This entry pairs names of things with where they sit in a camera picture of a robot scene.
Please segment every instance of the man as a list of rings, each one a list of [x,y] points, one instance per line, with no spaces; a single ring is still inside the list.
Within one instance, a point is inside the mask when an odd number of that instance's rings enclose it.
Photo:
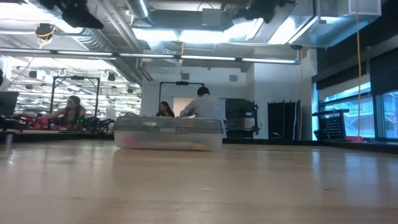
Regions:
[[[219,99],[212,98],[207,87],[200,87],[198,89],[198,97],[191,101],[184,110],[180,112],[180,116],[187,117],[195,115],[196,118],[215,118],[221,121],[224,129],[223,115],[221,114],[221,103]]]

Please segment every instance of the person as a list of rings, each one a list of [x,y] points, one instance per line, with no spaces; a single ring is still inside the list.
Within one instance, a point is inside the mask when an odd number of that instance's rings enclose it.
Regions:
[[[80,98],[77,96],[70,96],[67,107],[57,110],[52,114],[46,114],[37,119],[54,119],[63,114],[63,120],[68,124],[69,129],[81,131],[83,127],[77,121],[80,116],[86,115],[86,109],[80,105]]]
[[[159,112],[156,114],[156,116],[163,116],[163,117],[172,117],[174,118],[174,112],[170,108],[170,105],[166,101],[160,102],[159,105]]]
[[[215,118],[220,121],[223,120],[221,114],[221,102],[217,98],[210,96],[210,91],[207,87],[200,87],[198,89],[198,98],[189,103],[184,110],[180,112],[182,118],[195,115],[196,118]],[[224,137],[226,137],[224,124],[221,122],[224,129]]]

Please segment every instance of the dark hair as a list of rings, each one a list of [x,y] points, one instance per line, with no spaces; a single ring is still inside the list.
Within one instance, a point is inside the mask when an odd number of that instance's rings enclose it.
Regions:
[[[167,110],[167,113],[169,114],[169,116],[171,116],[172,118],[175,117],[174,112],[172,111],[172,109],[170,108],[170,105],[166,101],[162,101],[162,102],[160,102],[160,104],[162,104],[166,107],[166,110]],[[166,114],[161,112],[160,108],[159,108],[159,112],[156,114],[156,116],[166,116]]]
[[[78,96],[69,96],[69,99],[73,100],[77,106],[75,108],[75,117],[73,118],[74,121],[77,121],[80,116],[80,110],[81,110],[81,105],[80,105],[80,98]],[[63,114],[63,119],[67,123],[68,122],[68,115],[69,115],[69,108],[65,108],[65,113]]]
[[[210,91],[207,89],[207,87],[202,86],[198,89],[198,96],[203,96],[204,94],[210,95]]]

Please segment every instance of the white shirt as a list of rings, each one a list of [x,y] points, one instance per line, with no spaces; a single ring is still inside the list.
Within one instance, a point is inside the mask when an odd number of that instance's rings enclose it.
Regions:
[[[221,114],[221,102],[217,98],[204,94],[189,103],[184,110],[180,112],[180,116],[187,117],[195,115],[196,118],[215,118],[221,121],[224,129],[224,137],[226,137],[223,115]]]

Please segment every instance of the plastic bin lid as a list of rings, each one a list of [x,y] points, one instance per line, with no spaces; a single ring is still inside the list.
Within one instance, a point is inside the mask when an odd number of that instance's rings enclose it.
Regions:
[[[223,134],[224,132],[221,121],[212,118],[120,116],[113,126],[114,131],[157,132],[160,129],[176,130],[176,133]]]

